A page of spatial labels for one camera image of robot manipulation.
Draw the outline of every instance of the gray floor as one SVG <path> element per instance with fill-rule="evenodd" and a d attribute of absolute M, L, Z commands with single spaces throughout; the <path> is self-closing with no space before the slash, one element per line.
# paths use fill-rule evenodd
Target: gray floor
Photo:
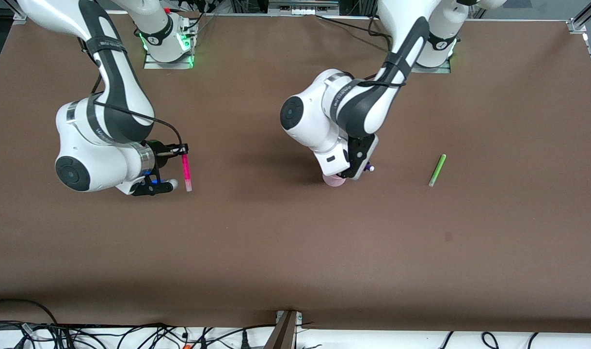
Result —
<path fill-rule="evenodd" d="M 503 7 L 488 11 L 490 19 L 569 19 L 578 14 L 590 0 L 507 0 Z M 586 25 L 591 47 L 591 21 Z"/>

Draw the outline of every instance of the metal post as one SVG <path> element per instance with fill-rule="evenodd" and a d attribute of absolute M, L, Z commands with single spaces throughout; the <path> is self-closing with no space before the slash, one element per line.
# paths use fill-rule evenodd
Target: metal post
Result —
<path fill-rule="evenodd" d="M 586 23 L 591 20 L 591 2 L 584 7 L 579 14 L 571 18 L 567 22 L 569 32 L 573 34 L 583 33 L 586 31 Z"/>
<path fill-rule="evenodd" d="M 26 13 L 22 10 L 22 7 L 20 7 L 16 0 L 4 0 L 4 2 L 6 2 L 11 11 L 13 11 L 13 20 L 26 22 Z"/>
<path fill-rule="evenodd" d="M 295 329 L 302 324 L 302 314 L 297 311 L 278 312 L 278 324 L 263 349 L 293 349 Z"/>

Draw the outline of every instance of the green marker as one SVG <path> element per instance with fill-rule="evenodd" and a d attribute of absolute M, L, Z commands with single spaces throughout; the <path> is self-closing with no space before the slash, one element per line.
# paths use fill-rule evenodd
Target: green marker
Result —
<path fill-rule="evenodd" d="M 440 161 L 437 162 L 437 167 L 435 171 L 433 171 L 433 175 L 431 176 L 431 181 L 429 181 L 429 186 L 433 188 L 435 185 L 435 181 L 437 180 L 437 175 L 440 174 L 440 170 L 442 170 L 442 166 L 444 166 L 444 161 L 446 161 L 446 154 L 442 154 L 440 157 Z"/>

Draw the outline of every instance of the pink marker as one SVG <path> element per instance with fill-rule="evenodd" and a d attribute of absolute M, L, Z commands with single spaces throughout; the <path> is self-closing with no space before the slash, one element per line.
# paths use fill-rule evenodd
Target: pink marker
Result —
<path fill-rule="evenodd" d="M 190 164 L 187 162 L 187 154 L 181 155 L 181 165 L 183 166 L 183 178 L 185 179 L 185 190 L 192 191 L 192 176 L 190 175 Z"/>

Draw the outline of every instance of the brown tabletop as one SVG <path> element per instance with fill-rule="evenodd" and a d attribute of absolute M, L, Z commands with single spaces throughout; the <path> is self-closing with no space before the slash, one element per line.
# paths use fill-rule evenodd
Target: brown tabletop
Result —
<path fill-rule="evenodd" d="M 67 323 L 236 326 L 298 309 L 320 328 L 591 332 L 591 60 L 564 22 L 466 22 L 452 74 L 413 74 L 399 93 L 376 172 L 330 188 L 280 107 L 327 68 L 375 73 L 382 39 L 314 17 L 218 17 L 193 69 L 142 70 L 131 18 L 114 18 L 156 115 L 192 148 L 194 192 L 61 185 L 54 116 L 97 72 L 75 38 L 13 26 L 0 298 Z M 46 320 L 20 305 L 1 318 Z"/>

